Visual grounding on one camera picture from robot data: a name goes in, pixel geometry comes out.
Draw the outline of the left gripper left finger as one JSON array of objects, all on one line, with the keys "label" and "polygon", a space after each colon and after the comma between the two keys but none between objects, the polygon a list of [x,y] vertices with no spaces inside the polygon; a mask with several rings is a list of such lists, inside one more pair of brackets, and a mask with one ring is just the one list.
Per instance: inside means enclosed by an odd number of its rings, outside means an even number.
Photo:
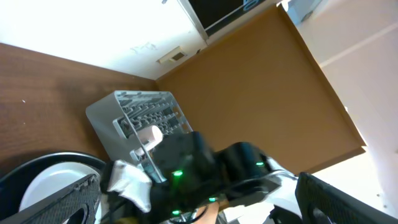
[{"label": "left gripper left finger", "polygon": [[94,223],[100,199],[100,178],[89,174],[2,220],[1,224]]}]

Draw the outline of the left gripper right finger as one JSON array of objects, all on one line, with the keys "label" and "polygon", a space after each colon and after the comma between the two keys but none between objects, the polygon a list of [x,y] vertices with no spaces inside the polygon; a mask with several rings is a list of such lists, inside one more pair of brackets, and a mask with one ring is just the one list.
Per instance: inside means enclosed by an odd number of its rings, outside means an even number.
[{"label": "left gripper right finger", "polygon": [[306,172],[298,176],[295,196],[307,224],[397,224],[396,218]]}]

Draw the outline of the pink plastic cup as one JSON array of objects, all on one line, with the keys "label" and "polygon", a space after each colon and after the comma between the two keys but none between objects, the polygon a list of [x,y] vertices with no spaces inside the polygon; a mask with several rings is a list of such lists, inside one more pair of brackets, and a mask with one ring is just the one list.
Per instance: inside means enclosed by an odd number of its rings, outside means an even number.
[{"label": "pink plastic cup", "polygon": [[147,152],[151,151],[163,140],[163,133],[160,128],[156,125],[148,126],[137,132],[139,140],[144,145],[144,148],[139,147],[134,150],[137,156],[143,156],[144,150]]}]

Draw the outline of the grey round plate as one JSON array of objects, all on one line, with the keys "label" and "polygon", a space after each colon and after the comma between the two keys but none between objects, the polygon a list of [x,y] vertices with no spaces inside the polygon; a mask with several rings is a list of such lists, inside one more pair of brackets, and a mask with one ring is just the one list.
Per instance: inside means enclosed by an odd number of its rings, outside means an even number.
[{"label": "grey round plate", "polygon": [[[21,200],[19,211],[26,209],[89,174],[95,174],[100,177],[94,168],[78,162],[61,162],[46,168],[29,184]],[[100,222],[101,215],[102,206],[99,201],[94,223]]]}]

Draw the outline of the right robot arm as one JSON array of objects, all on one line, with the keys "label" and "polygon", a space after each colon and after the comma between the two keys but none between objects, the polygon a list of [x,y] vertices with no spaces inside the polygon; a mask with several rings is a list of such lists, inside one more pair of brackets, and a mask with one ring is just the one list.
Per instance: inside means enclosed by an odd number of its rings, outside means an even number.
[{"label": "right robot arm", "polygon": [[199,132],[167,136],[153,161],[165,182],[150,190],[148,223],[161,223],[193,213],[225,196],[229,204],[252,205],[296,176],[249,142],[236,142],[215,152]]}]

